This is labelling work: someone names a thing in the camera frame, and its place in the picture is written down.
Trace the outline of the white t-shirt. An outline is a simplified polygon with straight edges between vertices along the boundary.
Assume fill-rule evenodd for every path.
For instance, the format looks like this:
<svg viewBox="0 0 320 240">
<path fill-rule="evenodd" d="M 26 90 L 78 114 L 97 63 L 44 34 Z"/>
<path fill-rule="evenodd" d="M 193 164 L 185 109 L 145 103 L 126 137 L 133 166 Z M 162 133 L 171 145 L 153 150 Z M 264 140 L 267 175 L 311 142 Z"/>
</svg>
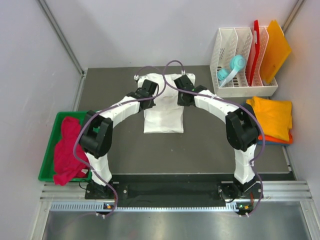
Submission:
<svg viewBox="0 0 320 240">
<path fill-rule="evenodd" d="M 137 81 L 141 87 L 144 80 L 155 82 L 159 86 L 160 96 L 154 99 L 155 106 L 143 111 L 145 134 L 179 133 L 184 132 L 184 107 L 178 105 L 178 91 L 165 85 L 163 76 L 157 73 L 143 75 Z"/>
</svg>

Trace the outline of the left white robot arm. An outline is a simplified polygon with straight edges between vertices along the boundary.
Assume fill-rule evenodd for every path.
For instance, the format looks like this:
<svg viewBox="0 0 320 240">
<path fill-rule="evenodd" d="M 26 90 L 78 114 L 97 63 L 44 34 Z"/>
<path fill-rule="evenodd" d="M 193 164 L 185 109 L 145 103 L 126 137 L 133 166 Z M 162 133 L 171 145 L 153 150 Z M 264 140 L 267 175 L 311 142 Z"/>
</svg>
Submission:
<svg viewBox="0 0 320 240">
<path fill-rule="evenodd" d="M 126 118 L 151 109 L 159 85 L 148 79 L 136 91 L 128 93 L 111 107 L 98 112 L 88 111 L 84 117 L 79 146 L 83 149 L 92 172 L 92 186 L 102 198 L 109 198 L 114 191 L 110 182 L 108 152 L 112 145 L 113 129 Z"/>
</svg>

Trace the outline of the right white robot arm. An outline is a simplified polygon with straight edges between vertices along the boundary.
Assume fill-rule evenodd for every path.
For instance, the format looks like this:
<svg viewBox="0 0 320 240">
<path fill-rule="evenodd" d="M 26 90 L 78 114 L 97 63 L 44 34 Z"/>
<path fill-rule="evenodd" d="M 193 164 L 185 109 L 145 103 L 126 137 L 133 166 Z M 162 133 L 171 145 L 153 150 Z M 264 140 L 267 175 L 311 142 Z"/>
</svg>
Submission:
<svg viewBox="0 0 320 240">
<path fill-rule="evenodd" d="M 225 123 L 226 138 L 234 149 L 235 171 L 231 190 L 224 190 L 228 198 L 245 198 L 255 184 L 252 169 L 260 130 L 250 105 L 236 105 L 222 99 L 206 87 L 197 87 L 183 75 L 174 80 L 178 89 L 177 104 L 183 107 L 195 106 L 219 118 Z"/>
</svg>

